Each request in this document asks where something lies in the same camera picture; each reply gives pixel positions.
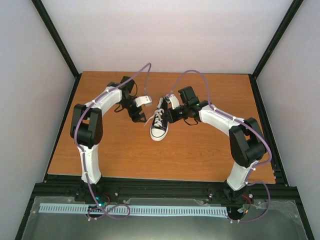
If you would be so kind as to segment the black aluminium frame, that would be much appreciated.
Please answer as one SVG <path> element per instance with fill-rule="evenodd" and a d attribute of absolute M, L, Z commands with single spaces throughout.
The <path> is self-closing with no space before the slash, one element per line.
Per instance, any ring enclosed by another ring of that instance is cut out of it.
<path fill-rule="evenodd" d="M 71 57 L 58 34 L 56 27 L 54 26 L 44 4 L 40 0 L 34 0 L 33 5 L 39 13 L 43 23 L 48 29 L 52 39 L 60 50 L 64 60 L 66 61 L 68 67 L 70 68 L 72 75 L 75 77 L 75 81 L 72 87 L 72 91 L 69 99 L 73 100 L 79 82 L 81 80 L 81 74 L 78 73 L 76 67 L 71 60 Z M 302 221 L 303 230 L 306 233 L 306 237 L 309 240 L 314 239 L 305 209 L 303 207 L 301 197 L 298 193 L 298 189 L 293 186 L 289 186 L 288 180 L 281 162 L 278 148 L 274 139 L 274 135 L 270 126 L 269 119 L 263 104 L 263 100 L 260 94 L 260 90 L 257 85 L 257 77 L 261 73 L 263 67 L 266 65 L 273 51 L 275 50 L 277 44 L 285 33 L 285 30 L 288 28 L 292 19 L 296 15 L 297 11 L 302 5 L 301 0 L 294 0 L 288 10 L 286 11 L 281 23 L 279 24 L 274 36 L 272 37 L 270 43 L 268 44 L 266 50 L 264 51 L 257 67 L 255 68 L 253 74 L 249 75 L 250 86 L 254 96 L 255 105 L 258 111 L 260 120 L 262 121 L 262 131 L 266 137 L 267 143 L 271 145 L 271 151 L 273 155 L 272 159 L 272 169 L 275 171 L 276 183 L 269 186 L 271 191 L 271 196 L 276 197 L 277 199 L 296 199 L 297 210 L 299 213 L 299 218 Z M 188 193 L 196 194 L 197 196 L 204 190 L 204 184 L 200 182 L 191 182 L 191 181 L 181 181 L 181 180 L 143 180 L 143 179 L 111 179 L 113 183 L 120 187 L 127 187 L 132 193 L 141 193 L 145 194 L 154 194 L 156 198 L 160 197 L 175 197 L 174 191 L 177 190 L 180 186 L 183 187 L 182 190 L 178 190 L 177 193 L 179 196 L 185 197 Z M 24 216 L 22 218 L 21 224 L 16 234 L 16 239 L 21 240 L 27 234 L 27 224 L 31 219 L 31 209 L 32 204 L 35 201 L 35 197 L 72 197 L 77 192 L 75 187 L 80 184 L 79 177 L 75 176 L 65 176 L 65 175 L 53 175 L 49 176 L 46 174 L 44 176 L 42 183 L 35 184 L 29 203 L 25 210 Z"/>

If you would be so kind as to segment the black white canvas sneaker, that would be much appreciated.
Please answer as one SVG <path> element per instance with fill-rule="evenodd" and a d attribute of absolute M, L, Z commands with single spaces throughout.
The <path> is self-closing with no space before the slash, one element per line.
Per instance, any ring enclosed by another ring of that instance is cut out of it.
<path fill-rule="evenodd" d="M 169 130 L 169 123 L 164 119 L 164 113 L 168 109 L 168 103 L 161 97 L 152 116 L 152 124 L 150 127 L 150 137 L 153 141 L 162 141 Z"/>

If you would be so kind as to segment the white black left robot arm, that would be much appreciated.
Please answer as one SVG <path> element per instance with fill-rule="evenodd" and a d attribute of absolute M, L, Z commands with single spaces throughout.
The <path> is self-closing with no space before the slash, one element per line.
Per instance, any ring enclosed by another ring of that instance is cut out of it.
<path fill-rule="evenodd" d="M 132 96 L 136 82 L 124 76 L 120 83 L 110 82 L 104 91 L 86 104 L 76 104 L 73 108 L 70 136 L 79 151 L 81 179 L 88 185 L 86 195 L 92 201 L 103 198 L 104 188 L 97 183 L 102 177 L 99 168 L 99 144 L 103 137 L 103 117 L 114 105 L 119 104 L 128 111 L 134 123 L 145 123 L 146 115 L 142 106 L 152 103 L 150 96 Z"/>

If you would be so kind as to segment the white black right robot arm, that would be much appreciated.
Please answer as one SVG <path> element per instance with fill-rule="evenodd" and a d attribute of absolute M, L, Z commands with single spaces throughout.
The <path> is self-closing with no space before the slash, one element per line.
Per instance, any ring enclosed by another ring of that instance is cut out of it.
<path fill-rule="evenodd" d="M 182 104 L 174 94 L 165 97 L 171 105 L 164 112 L 169 123 L 193 118 L 195 123 L 208 124 L 229 137 L 233 166 L 223 184 L 221 195 L 228 203 L 235 203 L 248 184 L 252 171 L 270 148 L 255 118 L 238 118 L 224 112 L 207 100 L 200 101 L 191 86 L 178 91 Z"/>

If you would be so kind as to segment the white shoelace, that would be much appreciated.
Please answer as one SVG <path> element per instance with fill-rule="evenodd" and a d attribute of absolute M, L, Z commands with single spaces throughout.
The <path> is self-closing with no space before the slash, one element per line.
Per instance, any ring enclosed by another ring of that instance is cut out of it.
<path fill-rule="evenodd" d="M 162 128 L 164 126 L 164 123 L 163 123 L 163 114 L 164 114 L 165 110 L 163 108 L 159 108 L 159 109 L 156 109 L 154 111 L 154 114 L 149 117 L 146 121 L 146 123 L 144 124 L 144 126 L 147 125 L 147 123 L 153 119 L 153 124 L 152 124 L 152 127 L 153 128 Z"/>

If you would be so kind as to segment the clear acrylic cover plate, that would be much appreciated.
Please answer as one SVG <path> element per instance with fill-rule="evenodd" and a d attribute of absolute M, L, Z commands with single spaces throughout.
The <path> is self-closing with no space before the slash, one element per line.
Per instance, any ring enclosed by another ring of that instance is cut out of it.
<path fill-rule="evenodd" d="M 129 206 L 219 207 L 190 199 L 138 199 Z M 119 216 L 39 213 L 41 203 L 85 204 L 72 197 L 37 197 L 23 240 L 306 240 L 293 200 L 257 200 L 248 223 L 209 216 Z"/>

